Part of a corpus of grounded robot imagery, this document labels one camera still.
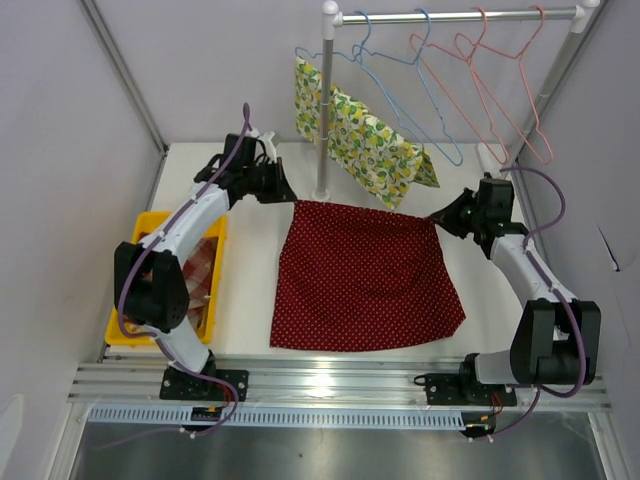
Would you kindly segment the lemon print skirt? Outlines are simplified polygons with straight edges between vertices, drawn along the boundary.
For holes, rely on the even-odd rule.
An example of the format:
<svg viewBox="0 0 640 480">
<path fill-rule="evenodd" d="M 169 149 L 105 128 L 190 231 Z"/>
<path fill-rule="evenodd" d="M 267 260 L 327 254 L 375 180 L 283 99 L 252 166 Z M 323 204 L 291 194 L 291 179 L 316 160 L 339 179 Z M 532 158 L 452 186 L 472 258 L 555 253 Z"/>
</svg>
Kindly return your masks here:
<svg viewBox="0 0 640 480">
<path fill-rule="evenodd" d="M 295 128 L 316 143 L 320 138 L 320 70 L 296 58 L 294 86 Z M 335 84 L 331 86 L 327 156 L 389 209 L 399 207 L 414 183 L 440 186 L 423 145 L 409 142 Z"/>
</svg>

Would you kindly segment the red polka dot skirt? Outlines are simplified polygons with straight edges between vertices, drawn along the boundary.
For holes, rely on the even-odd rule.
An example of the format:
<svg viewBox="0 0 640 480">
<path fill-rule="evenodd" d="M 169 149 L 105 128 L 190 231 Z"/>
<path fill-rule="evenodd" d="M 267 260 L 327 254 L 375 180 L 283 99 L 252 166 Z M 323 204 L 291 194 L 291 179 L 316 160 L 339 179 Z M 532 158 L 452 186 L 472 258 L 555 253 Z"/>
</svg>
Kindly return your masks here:
<svg viewBox="0 0 640 480">
<path fill-rule="evenodd" d="M 298 201 L 269 345 L 371 352 L 453 336 L 466 318 L 428 218 Z"/>
</svg>

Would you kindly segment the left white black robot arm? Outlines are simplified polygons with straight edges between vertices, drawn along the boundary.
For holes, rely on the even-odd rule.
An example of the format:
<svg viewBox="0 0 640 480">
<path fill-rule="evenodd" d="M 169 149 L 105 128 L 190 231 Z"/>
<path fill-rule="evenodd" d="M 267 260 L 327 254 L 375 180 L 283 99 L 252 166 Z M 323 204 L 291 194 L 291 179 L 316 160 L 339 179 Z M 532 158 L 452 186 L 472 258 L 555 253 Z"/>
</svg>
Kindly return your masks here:
<svg viewBox="0 0 640 480">
<path fill-rule="evenodd" d="M 183 267 L 206 231 L 246 196 L 261 204 L 293 202 L 277 154 L 274 133 L 226 137 L 194 176 L 186 198 L 159 227 L 114 253 L 114 307 L 127 338 L 151 338 L 182 372 L 182 388 L 197 400 L 216 390 L 213 353 L 188 320 L 189 293 Z"/>
</svg>

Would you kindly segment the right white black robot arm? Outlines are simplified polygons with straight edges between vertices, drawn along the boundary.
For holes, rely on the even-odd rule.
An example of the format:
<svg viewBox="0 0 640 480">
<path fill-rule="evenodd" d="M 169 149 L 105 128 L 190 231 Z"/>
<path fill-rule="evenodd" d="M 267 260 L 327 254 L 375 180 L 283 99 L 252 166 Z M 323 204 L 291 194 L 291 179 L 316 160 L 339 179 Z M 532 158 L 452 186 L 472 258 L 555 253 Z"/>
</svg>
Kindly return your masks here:
<svg viewBox="0 0 640 480">
<path fill-rule="evenodd" d="M 452 236 L 472 237 L 522 306 L 508 349 L 470 354 L 462 364 L 468 371 L 458 376 L 456 389 L 472 404 L 489 396 L 493 385 L 527 385 L 571 398 L 597 370 L 601 310 L 564 287 L 543 262 L 528 229 L 512 219 L 514 203 L 510 181 L 485 176 L 477 190 L 464 189 L 429 217 Z"/>
</svg>

